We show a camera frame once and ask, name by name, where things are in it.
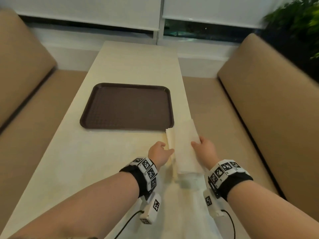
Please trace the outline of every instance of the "hand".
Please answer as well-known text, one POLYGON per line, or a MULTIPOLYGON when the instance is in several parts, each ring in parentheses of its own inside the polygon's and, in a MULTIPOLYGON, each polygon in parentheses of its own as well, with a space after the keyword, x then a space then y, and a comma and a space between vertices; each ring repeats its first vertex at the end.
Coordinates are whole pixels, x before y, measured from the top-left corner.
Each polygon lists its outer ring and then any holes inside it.
POLYGON ((153 161, 157 171, 166 164, 168 158, 174 153, 174 149, 164 150, 165 143, 158 141, 156 144, 151 146, 148 151, 148 158, 153 161))
POLYGON ((208 170, 211 170, 220 160, 217 157, 215 145, 208 139, 199 136, 200 144, 191 142, 192 147, 195 150, 198 160, 208 170))

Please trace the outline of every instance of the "dark planter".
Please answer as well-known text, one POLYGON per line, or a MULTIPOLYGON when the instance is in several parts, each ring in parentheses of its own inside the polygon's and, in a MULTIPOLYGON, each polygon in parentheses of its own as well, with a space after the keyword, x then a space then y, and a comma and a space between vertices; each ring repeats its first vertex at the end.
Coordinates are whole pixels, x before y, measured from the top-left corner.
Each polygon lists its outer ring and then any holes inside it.
POLYGON ((260 37, 319 83, 319 58, 310 59, 312 55, 306 44, 285 30, 267 28, 260 37))

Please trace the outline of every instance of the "tray rim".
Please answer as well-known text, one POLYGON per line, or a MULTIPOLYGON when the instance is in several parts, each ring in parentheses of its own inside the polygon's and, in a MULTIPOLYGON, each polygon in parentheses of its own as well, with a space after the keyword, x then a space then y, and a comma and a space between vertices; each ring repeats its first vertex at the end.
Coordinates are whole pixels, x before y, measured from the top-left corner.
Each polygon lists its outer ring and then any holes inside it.
POLYGON ((91 107, 91 104, 94 100, 95 94, 96 94, 96 90, 102 87, 118 87, 118 88, 145 88, 145 89, 158 89, 158 90, 163 90, 166 92, 167 94, 167 98, 168 98, 168 106, 169 106, 169 113, 170 113, 170 126, 168 128, 172 128, 174 126, 174 115, 173 115, 173 107, 172 107, 172 100, 171 100, 171 92, 169 90, 169 88, 165 87, 165 86, 160 86, 160 85, 139 85, 139 84, 123 84, 123 83, 106 83, 106 82, 102 82, 102 83, 98 83, 96 85, 94 85, 89 99, 87 100, 86 106, 83 110, 82 116, 80 118, 80 125, 85 128, 85 129, 90 129, 90 130, 127 130, 127 131, 161 131, 161 132, 165 132, 165 130, 145 130, 145 129, 140 129, 140 128, 131 128, 131 129, 109 129, 109 128, 88 128, 84 122, 87 113, 89 111, 89 108, 91 107))

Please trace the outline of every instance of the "forearm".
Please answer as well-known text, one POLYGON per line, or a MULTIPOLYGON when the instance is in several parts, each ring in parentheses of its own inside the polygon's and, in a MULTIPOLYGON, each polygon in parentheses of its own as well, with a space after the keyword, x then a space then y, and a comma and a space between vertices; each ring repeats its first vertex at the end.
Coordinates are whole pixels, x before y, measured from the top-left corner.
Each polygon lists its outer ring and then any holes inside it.
POLYGON ((253 181, 236 185, 227 200, 252 239, 319 237, 317 221, 253 181))
POLYGON ((12 238, 103 239, 138 199, 136 179, 117 173, 86 187, 15 233, 12 238))

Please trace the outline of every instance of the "cable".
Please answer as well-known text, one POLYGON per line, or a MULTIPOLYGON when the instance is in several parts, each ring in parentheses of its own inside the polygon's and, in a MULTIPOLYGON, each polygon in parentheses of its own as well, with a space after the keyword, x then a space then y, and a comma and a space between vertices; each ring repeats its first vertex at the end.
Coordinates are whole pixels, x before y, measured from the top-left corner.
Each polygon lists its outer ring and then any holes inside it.
POLYGON ((116 235, 114 239, 117 239, 118 236, 121 234, 121 232, 124 230, 124 228, 127 226, 127 224, 130 222, 130 220, 133 219, 134 216, 136 216, 138 213, 144 213, 144 211, 138 211, 134 215, 131 216, 131 218, 126 222, 126 224, 123 226, 123 228, 120 230, 120 232, 116 235))
POLYGON ((225 212, 227 213, 227 215, 229 216, 230 220, 232 221, 232 224, 233 224, 233 228, 234 228, 234 239, 236 239, 236 231, 235 231, 235 225, 234 225, 234 222, 233 222, 233 219, 232 217, 230 216, 230 214, 226 211, 226 210, 221 210, 222 212, 225 212))

